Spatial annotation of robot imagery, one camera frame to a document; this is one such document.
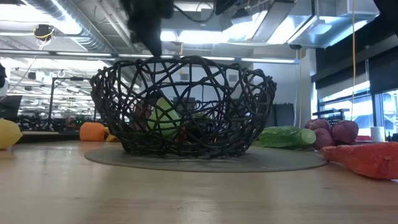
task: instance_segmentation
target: window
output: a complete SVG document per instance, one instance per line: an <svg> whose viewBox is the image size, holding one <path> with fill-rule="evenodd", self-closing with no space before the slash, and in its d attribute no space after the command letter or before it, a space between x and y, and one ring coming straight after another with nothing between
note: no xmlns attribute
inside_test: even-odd
<svg viewBox="0 0 398 224"><path fill-rule="evenodd" d="M359 126L360 136L370 136L370 127L373 127L373 105L372 97L369 93L369 82L364 82L355 86L355 98L353 106L353 121ZM344 112L345 120L351 120L353 88L347 88L331 96L321 99L321 111L331 109L349 109Z"/></svg>
<svg viewBox="0 0 398 224"><path fill-rule="evenodd" d="M388 91L382 94L383 106L383 126L386 134L398 131L397 115L398 115L398 90Z"/></svg>

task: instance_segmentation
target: fruit basket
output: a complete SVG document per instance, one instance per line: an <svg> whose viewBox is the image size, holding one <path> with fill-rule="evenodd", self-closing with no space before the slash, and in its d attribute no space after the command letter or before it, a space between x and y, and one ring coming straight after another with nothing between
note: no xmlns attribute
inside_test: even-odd
<svg viewBox="0 0 398 224"><path fill-rule="evenodd" d="M197 77L198 68L205 75ZM132 70L132 82L123 82L122 72ZM119 61L90 84L102 120L126 152L184 157L243 155L264 129L277 86L262 70L199 56ZM199 91L201 101L190 101ZM213 99L205 101L204 92Z"/></svg>

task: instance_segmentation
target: table surface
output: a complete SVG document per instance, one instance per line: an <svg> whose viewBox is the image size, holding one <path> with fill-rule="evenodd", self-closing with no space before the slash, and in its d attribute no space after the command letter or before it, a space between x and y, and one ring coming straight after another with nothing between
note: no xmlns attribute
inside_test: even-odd
<svg viewBox="0 0 398 224"><path fill-rule="evenodd" d="M0 152L0 223L398 222L398 183L339 164L229 174L108 166L83 157L115 144L19 144L15 157Z"/></svg>

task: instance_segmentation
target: round placemat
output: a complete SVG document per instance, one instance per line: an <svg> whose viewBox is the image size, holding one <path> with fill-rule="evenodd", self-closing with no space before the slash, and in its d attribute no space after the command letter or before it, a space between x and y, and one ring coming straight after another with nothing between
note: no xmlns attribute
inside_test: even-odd
<svg viewBox="0 0 398 224"><path fill-rule="evenodd" d="M90 151L85 157L116 166L188 172L274 172L309 169L327 164L327 161L314 153L256 146L251 146L241 157L216 159L132 156L125 153L122 147Z"/></svg>

